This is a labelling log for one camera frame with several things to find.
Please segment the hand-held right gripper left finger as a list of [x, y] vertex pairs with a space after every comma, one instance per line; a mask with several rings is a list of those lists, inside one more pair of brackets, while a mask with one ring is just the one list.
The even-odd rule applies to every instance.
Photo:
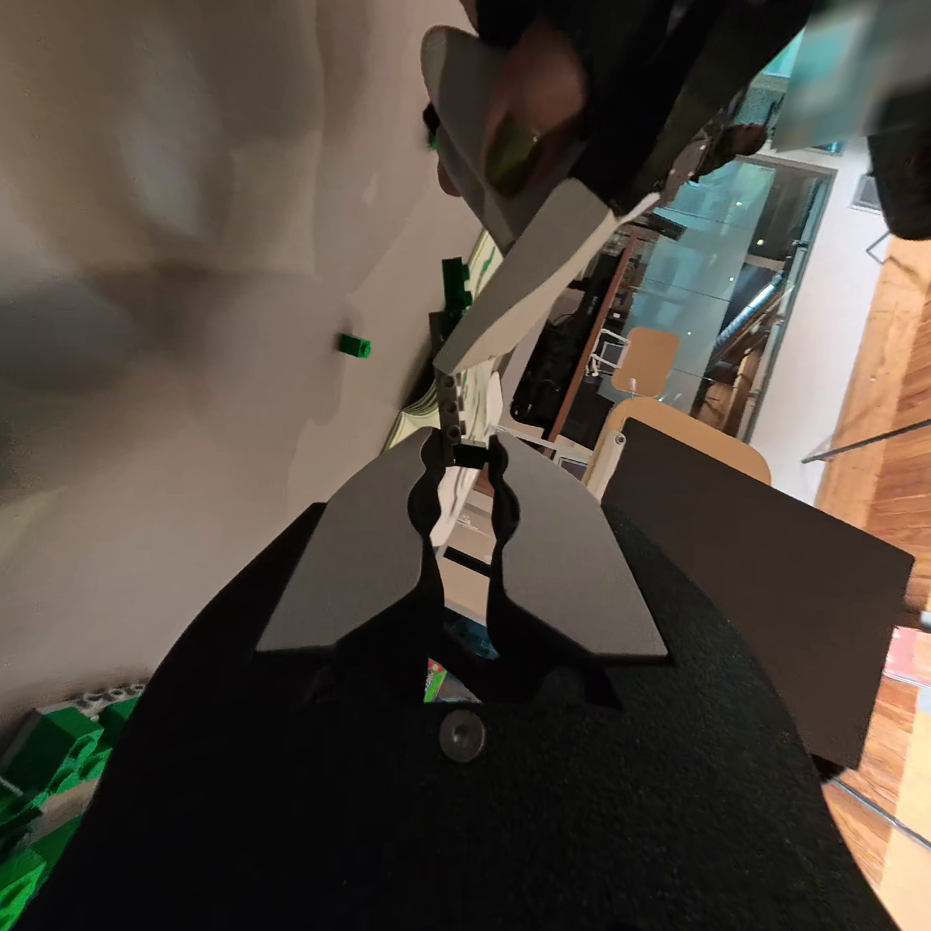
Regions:
[[269, 617], [257, 652], [332, 650], [416, 592], [438, 611], [431, 542], [444, 444], [423, 427], [355, 473], [326, 504]]

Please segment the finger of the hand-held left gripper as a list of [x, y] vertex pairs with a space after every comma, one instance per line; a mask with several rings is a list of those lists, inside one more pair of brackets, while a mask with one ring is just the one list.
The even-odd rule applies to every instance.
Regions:
[[520, 193], [504, 197], [495, 192], [484, 175], [483, 146], [490, 99], [504, 59], [502, 50], [447, 26], [432, 28], [421, 47], [425, 88], [439, 122], [439, 164], [495, 245], [506, 252], [568, 175], [576, 160], [576, 142]]
[[436, 372], [459, 374], [513, 350], [618, 227], [659, 199], [649, 192], [616, 215], [580, 180], [561, 182], [437, 352]]

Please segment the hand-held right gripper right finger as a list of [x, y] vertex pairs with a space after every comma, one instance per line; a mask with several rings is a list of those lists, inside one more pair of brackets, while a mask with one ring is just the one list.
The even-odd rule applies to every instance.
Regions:
[[599, 501], [522, 440], [498, 433], [495, 504], [516, 527], [502, 547], [504, 593], [553, 633], [603, 660], [665, 660], [668, 649]]

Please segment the grey and green brick assembly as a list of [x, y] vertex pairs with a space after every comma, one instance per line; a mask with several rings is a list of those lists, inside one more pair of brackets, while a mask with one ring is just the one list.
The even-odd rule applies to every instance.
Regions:
[[488, 446], [466, 437], [464, 406], [457, 380], [435, 368], [435, 388], [439, 417], [438, 448], [443, 464], [481, 472], [489, 461]]

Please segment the person's left hand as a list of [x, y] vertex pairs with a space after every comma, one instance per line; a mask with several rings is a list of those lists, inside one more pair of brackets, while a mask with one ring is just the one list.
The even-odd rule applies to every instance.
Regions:
[[514, 197], [543, 181], [573, 149], [587, 77], [542, 2], [461, 6], [477, 37], [505, 53], [488, 100], [482, 162], [491, 188]]

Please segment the brown wooden table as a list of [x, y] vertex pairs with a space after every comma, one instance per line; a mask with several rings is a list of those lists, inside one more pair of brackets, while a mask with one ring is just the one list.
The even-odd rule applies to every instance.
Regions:
[[626, 225], [557, 297], [533, 343], [508, 410], [520, 433], [554, 440], [576, 394], [593, 382], [591, 355], [618, 343], [660, 235]]

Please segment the brick instruction booklet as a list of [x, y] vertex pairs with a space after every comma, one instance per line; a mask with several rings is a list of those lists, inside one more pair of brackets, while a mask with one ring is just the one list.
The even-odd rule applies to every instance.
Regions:
[[[474, 299], [490, 281], [503, 261], [503, 256], [494, 239], [484, 231], [480, 234], [468, 259], [463, 259], [463, 261], [469, 267], [469, 286]], [[435, 343], [430, 334], [430, 343], [431, 351], [435, 354], [444, 342]], [[498, 367], [498, 359], [492, 358], [454, 376], [457, 380], [460, 401], [464, 406], [466, 437], [487, 445], [504, 410]], [[439, 428], [435, 368], [432, 363], [428, 363], [426, 373], [430, 377], [428, 388], [418, 400], [401, 410], [388, 435], [384, 451], [395, 447], [422, 428]], [[467, 496], [474, 489], [479, 473], [456, 466], [447, 467], [437, 488], [440, 516], [431, 531], [434, 548], [443, 548], [448, 543], [453, 529], [459, 525], [466, 507]]]

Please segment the green toy box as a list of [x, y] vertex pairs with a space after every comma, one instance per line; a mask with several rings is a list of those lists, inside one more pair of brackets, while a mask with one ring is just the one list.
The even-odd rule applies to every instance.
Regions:
[[425, 704], [477, 704], [480, 700], [436, 660], [427, 661]]

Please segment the black panel with wooden rim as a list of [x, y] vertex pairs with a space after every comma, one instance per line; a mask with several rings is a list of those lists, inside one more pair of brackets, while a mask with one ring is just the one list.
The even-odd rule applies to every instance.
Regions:
[[914, 557], [776, 490], [756, 449], [654, 399], [614, 407], [586, 483], [721, 609], [807, 750], [858, 768]]

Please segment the green brick model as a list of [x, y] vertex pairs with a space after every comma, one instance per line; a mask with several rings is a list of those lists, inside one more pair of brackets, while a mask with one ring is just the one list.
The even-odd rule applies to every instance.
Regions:
[[1, 763], [1, 928], [12, 929], [74, 837], [148, 680], [33, 709]]

